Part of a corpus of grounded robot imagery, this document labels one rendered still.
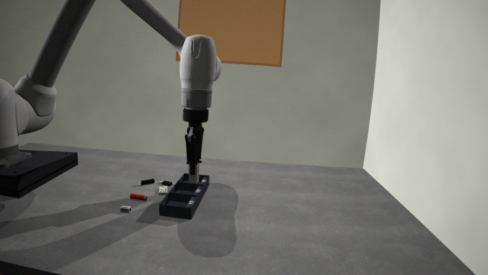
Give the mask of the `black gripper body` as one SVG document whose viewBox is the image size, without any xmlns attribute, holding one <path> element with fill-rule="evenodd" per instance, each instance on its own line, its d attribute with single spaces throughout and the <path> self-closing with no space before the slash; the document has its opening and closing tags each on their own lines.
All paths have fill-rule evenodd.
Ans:
<svg viewBox="0 0 488 275">
<path fill-rule="evenodd" d="M 197 140 L 197 130 L 202 127 L 202 123 L 208 121 L 208 109 L 206 110 L 188 110 L 183 109 L 183 120 L 189 123 L 188 132 L 190 132 L 190 127 L 193 127 L 193 135 L 195 140 Z"/>
</svg>

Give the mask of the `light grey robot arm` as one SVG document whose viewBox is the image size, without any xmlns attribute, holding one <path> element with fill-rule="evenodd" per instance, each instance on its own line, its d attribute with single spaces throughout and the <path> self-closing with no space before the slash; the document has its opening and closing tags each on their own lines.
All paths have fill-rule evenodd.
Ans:
<svg viewBox="0 0 488 275">
<path fill-rule="evenodd" d="M 14 88 L 0 79 L 0 169 L 31 158 L 31 153 L 19 151 L 18 136 L 38 131 L 53 120 L 54 82 L 95 1 L 64 0 L 29 75 L 20 78 Z M 211 107 L 213 82 L 222 69 L 213 39 L 187 37 L 149 0 L 120 1 L 179 53 L 181 105 L 188 110 Z"/>
</svg>

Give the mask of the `black rack of bins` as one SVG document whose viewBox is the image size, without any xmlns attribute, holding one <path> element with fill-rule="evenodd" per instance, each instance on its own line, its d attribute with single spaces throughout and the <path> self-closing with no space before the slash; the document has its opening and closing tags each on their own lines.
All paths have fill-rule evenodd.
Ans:
<svg viewBox="0 0 488 275">
<path fill-rule="evenodd" d="M 159 216 L 192 219 L 208 186 L 209 175 L 199 175 L 199 183 L 189 183 L 184 173 L 159 204 Z M 180 182 L 179 182 L 180 181 Z"/>
</svg>

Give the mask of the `red battery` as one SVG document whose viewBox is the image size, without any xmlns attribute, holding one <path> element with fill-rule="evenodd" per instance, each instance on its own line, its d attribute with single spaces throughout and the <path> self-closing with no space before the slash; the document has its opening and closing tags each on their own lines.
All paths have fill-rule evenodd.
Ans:
<svg viewBox="0 0 488 275">
<path fill-rule="evenodd" d="M 136 199 L 136 200 L 147 200 L 147 196 L 139 195 L 139 194 L 131 194 L 130 195 L 131 199 Z"/>
</svg>

